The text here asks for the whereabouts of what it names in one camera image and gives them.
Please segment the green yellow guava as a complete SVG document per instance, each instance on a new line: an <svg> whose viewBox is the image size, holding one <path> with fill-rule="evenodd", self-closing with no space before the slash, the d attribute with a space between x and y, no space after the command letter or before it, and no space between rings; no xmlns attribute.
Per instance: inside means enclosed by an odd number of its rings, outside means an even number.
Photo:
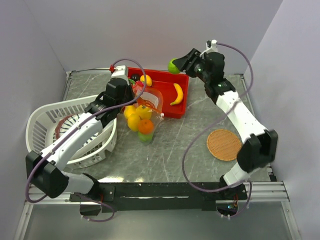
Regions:
<svg viewBox="0 0 320 240"><path fill-rule="evenodd" d="M175 58L172 58L168 65L167 65L167 70L171 73L171 74L179 74L181 71L176 67L176 65L173 63L173 61L175 60Z"/></svg>

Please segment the yellow fruit front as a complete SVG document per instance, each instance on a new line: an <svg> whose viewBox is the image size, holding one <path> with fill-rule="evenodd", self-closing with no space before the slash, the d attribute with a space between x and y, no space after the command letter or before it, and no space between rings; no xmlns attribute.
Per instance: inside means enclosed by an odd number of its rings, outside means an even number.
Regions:
<svg viewBox="0 0 320 240"><path fill-rule="evenodd" d="M136 113L136 107L134 105L127 105L124 108L123 114L126 119L128 119L132 114Z"/></svg>

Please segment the yellow pear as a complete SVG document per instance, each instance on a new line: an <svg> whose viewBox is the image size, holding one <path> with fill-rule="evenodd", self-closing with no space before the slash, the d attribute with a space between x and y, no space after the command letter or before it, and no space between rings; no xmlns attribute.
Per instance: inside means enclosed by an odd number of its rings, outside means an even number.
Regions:
<svg viewBox="0 0 320 240"><path fill-rule="evenodd" d="M138 114L132 113L127 119L127 126L133 132L137 132L139 130L139 122L141 118Z"/></svg>

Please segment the yellow orange fruit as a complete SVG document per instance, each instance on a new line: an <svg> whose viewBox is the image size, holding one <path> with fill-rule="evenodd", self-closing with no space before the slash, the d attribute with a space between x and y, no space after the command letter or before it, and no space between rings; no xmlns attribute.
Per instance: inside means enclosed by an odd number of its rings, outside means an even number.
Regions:
<svg viewBox="0 0 320 240"><path fill-rule="evenodd" d="M139 105L136 110L135 113L137 115L139 115L141 120L150 120L153 114L153 111L145 105Z"/></svg>

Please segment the yellow banana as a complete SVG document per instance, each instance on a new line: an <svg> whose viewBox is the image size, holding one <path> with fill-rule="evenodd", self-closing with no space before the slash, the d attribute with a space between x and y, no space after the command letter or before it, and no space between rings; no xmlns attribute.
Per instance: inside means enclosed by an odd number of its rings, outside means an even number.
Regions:
<svg viewBox="0 0 320 240"><path fill-rule="evenodd" d="M175 106L175 105L180 104L184 98L184 92L183 92L182 87L178 83L174 83L173 86L175 88L177 96L176 96L175 100L170 103L171 106Z"/></svg>

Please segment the clear zip bag orange zipper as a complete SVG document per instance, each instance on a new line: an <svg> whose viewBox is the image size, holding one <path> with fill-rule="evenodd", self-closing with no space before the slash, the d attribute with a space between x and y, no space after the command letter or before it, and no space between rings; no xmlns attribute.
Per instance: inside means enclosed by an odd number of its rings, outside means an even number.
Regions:
<svg viewBox="0 0 320 240"><path fill-rule="evenodd" d="M140 96L136 103L127 105L124 108L124 117L128 128L137 134L143 144L150 144L154 138L154 133L160 122L164 120L163 95L153 88L143 88L136 84L133 87L136 96Z"/></svg>

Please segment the orange tangerine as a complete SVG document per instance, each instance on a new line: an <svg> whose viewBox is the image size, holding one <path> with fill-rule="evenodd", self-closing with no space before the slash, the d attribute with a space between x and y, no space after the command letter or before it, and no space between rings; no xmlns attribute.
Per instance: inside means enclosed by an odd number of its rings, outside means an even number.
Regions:
<svg viewBox="0 0 320 240"><path fill-rule="evenodd" d="M138 131L141 134L148 135L154 131L154 124L150 119L142 119L138 123Z"/></svg>

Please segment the green lime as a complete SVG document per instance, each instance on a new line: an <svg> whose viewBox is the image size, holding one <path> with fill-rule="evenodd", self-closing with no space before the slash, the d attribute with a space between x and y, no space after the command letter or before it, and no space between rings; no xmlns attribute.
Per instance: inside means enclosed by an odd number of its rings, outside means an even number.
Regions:
<svg viewBox="0 0 320 240"><path fill-rule="evenodd" d="M150 143L153 139L153 133L149 133L149 134L143 134L141 132L137 133L139 140L142 143Z"/></svg>

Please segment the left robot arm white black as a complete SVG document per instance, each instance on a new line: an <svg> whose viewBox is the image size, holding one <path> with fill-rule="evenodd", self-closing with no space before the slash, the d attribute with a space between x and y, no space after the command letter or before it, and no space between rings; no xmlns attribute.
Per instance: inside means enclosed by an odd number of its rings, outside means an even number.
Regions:
<svg viewBox="0 0 320 240"><path fill-rule="evenodd" d="M122 107L134 102L135 94L127 77L112 77L96 99L84 110L78 121L52 145L40 153L31 151L25 157L27 184L36 186L45 196L56 198L63 192L81 193L88 201L97 199L100 193L98 181L85 174L64 172L68 161L94 134L111 125Z"/></svg>

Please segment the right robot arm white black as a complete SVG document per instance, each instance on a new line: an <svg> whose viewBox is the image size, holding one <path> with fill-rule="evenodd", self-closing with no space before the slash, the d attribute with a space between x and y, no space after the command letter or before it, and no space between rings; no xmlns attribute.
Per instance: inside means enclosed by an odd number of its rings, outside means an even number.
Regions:
<svg viewBox="0 0 320 240"><path fill-rule="evenodd" d="M200 53L194 48L187 55L174 59L172 64L179 72L203 81L207 96L226 114L241 138L237 162L220 178L219 188L211 190L230 199L236 194L236 187L248 180L255 170L275 160L278 134L273 129L268 130L253 116L236 88L224 77L223 54L216 51Z"/></svg>

